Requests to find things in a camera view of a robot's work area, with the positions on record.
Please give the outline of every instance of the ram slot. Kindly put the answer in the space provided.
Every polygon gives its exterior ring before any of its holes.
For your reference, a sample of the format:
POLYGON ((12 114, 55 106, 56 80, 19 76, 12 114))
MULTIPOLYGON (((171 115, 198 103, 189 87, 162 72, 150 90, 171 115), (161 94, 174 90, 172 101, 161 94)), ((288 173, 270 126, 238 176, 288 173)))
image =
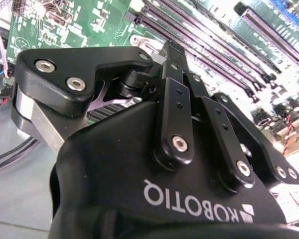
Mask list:
POLYGON ((275 30, 262 20, 251 8, 240 2, 234 9, 262 38, 275 46, 299 66, 299 52, 276 33, 275 30))
POLYGON ((181 38, 185 39, 186 42, 190 42, 191 45, 199 52, 208 53, 210 56, 214 57, 216 60, 221 62, 225 67, 229 68, 235 74, 240 75, 247 81, 251 82, 257 91, 261 90, 265 86, 259 83, 254 77, 249 75, 247 72, 238 67, 235 63, 230 61, 227 57, 222 55, 216 49, 211 48, 206 42, 203 42, 197 36, 192 34, 184 26, 180 25, 178 22, 166 15, 162 10, 156 8, 154 5, 150 4, 148 1, 145 1, 146 6, 143 8, 143 12, 148 14, 148 17, 154 17, 155 19, 162 22, 167 26, 168 29, 173 32, 177 32, 181 38))
MULTIPOLYGON (((192 21, 195 25, 201 25, 195 18, 193 18, 191 15, 189 15, 185 10, 183 10, 181 7, 179 7, 173 0, 156 0, 157 2, 164 4, 168 7, 170 11, 178 11, 178 13, 185 16, 188 20, 192 21)), ((244 49, 252 53, 255 57, 257 57, 262 63, 264 63, 266 66, 268 66, 270 69, 272 69, 274 72, 281 74, 282 71, 266 56, 264 56, 261 52, 259 52, 255 47, 253 47, 248 41, 246 41, 243 37, 238 35, 235 31, 233 31, 231 28, 226 26, 224 23, 222 23, 220 20, 218 20, 212 13, 210 13, 204 6, 202 6, 199 1, 197 0, 191 0, 198 12, 205 16, 206 18, 213 21, 215 24, 217 24, 220 29, 222 29, 224 32, 226 32, 235 42, 239 43, 244 49)))
POLYGON ((181 39, 179 35, 175 36, 170 32, 166 31, 159 24, 157 24, 153 19, 147 17, 143 13, 138 13, 137 18, 135 19, 135 23, 143 25, 158 37, 164 38, 166 40, 173 40, 174 42, 176 42, 178 45, 182 46, 186 50, 186 53, 189 57, 193 59, 197 59, 202 65, 206 66, 216 74, 220 75, 225 80, 229 80, 236 86, 243 89, 245 93, 254 100, 254 102, 258 101, 258 98, 255 96, 255 93, 247 84, 239 81, 237 78, 233 77, 223 68, 221 68, 220 66, 218 66, 217 64, 209 60, 207 57, 199 53, 187 42, 185 42, 184 39, 181 39))

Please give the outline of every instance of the screw head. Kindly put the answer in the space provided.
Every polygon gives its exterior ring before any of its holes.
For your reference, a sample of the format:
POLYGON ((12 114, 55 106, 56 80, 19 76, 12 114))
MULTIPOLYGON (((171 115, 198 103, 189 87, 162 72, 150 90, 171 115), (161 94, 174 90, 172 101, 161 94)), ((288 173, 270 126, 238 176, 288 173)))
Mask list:
POLYGON ((240 171, 244 176, 249 177, 249 176, 251 175, 250 168, 248 167, 248 165, 247 165, 245 162, 243 162, 243 161, 241 161, 241 160, 238 160, 238 161, 236 162, 236 165, 237 165, 239 171, 240 171))
POLYGON ((148 60, 149 58, 145 55, 145 54, 143 54, 143 53, 140 53, 140 57, 142 58, 142 59, 144 59, 144 60, 148 60))
POLYGON ((276 170, 277 170, 278 174, 279 174, 282 178, 287 178, 287 174, 286 174, 286 172, 285 172, 280 166, 277 166, 277 167, 276 167, 276 170))
POLYGON ((174 70, 178 70, 178 67, 177 67, 174 63, 172 63, 170 66, 171 66, 174 70))
POLYGON ((180 136, 174 136, 172 138, 172 143, 173 143, 173 146, 177 149, 177 151, 179 152, 186 152, 188 150, 188 144, 186 142, 185 139, 183 139, 182 137, 180 136))
POLYGON ((228 99, 225 96, 220 96, 220 98, 223 102, 226 102, 226 103, 228 102, 228 99))
POLYGON ((55 71, 55 65, 52 62, 46 60, 38 60, 35 63, 35 67, 44 73, 51 73, 55 71))
POLYGON ((194 75, 193 77, 194 77, 194 80, 195 80, 195 81, 200 82, 200 77, 199 77, 199 76, 194 75))
POLYGON ((66 85, 74 91, 83 91, 86 88, 85 82, 77 77, 70 77, 66 80, 66 85))
POLYGON ((298 179, 297 174, 291 168, 288 168, 288 173, 293 179, 298 179))

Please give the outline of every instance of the electronic component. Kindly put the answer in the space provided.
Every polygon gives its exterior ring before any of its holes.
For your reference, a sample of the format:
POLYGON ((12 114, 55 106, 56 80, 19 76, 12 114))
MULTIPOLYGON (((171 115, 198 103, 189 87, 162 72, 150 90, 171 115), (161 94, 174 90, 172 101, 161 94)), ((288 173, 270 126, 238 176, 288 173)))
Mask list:
POLYGON ((294 99, 288 99, 288 103, 295 112, 299 111, 299 105, 298 105, 297 101, 295 101, 294 99))
POLYGON ((264 127, 264 129, 268 130, 271 126, 275 125, 272 117, 265 112, 263 108, 256 109, 255 111, 251 112, 251 115, 257 127, 264 127))
POLYGON ((230 35, 233 40, 240 45, 242 45, 246 50, 251 52, 255 57, 257 57, 259 60, 261 60, 264 64, 266 64, 269 68, 271 68, 273 71, 275 71, 278 74, 281 74, 281 70, 272 62, 272 60, 268 59, 266 56, 264 56, 259 50, 257 50, 254 46, 252 46, 248 41, 246 41, 243 37, 238 35, 235 31, 233 31, 230 27, 225 25, 222 21, 217 19, 212 13, 210 13, 203 5, 199 4, 198 1, 192 0, 195 3, 195 6, 197 7, 197 10, 204 15, 205 17, 212 20, 214 23, 216 23, 223 31, 225 31, 228 35, 230 35))
POLYGON ((13 0, 12 1, 12 12, 14 14, 23 14, 26 0, 13 0))
POLYGON ((251 28, 299 66, 299 52, 279 36, 251 8, 240 2, 234 9, 251 28))
POLYGON ((242 70, 240 67, 238 67, 236 64, 234 64, 231 60, 226 58, 224 55, 222 55, 218 50, 211 48, 208 43, 204 42, 202 39, 199 38, 199 33, 197 31, 196 34, 192 34, 188 29, 177 23, 175 20, 173 20, 171 17, 169 17, 167 14, 165 14, 162 10, 155 7, 151 3, 149 3, 147 0, 145 0, 145 8, 143 8, 143 13, 147 14, 148 17, 154 17, 157 20, 161 21, 163 24, 167 25, 167 28, 169 28, 173 32, 177 32, 177 35, 179 35, 181 38, 183 38, 187 44, 190 46, 193 46, 193 48, 197 52, 205 52, 209 56, 215 58, 217 61, 219 61, 222 65, 225 65, 228 67, 231 71, 233 71, 235 74, 242 76, 244 79, 248 80, 252 84, 255 84, 255 88, 257 91, 260 91, 261 88, 264 88, 264 86, 259 83, 254 77, 252 77, 250 74, 242 70))
POLYGON ((72 21, 72 15, 64 10, 61 9, 61 12, 59 11, 48 11, 47 17, 50 23, 52 24, 58 24, 60 26, 65 26, 72 21))
POLYGON ((299 28, 299 18, 296 16, 294 3, 286 0, 270 0, 279 11, 294 25, 299 28))

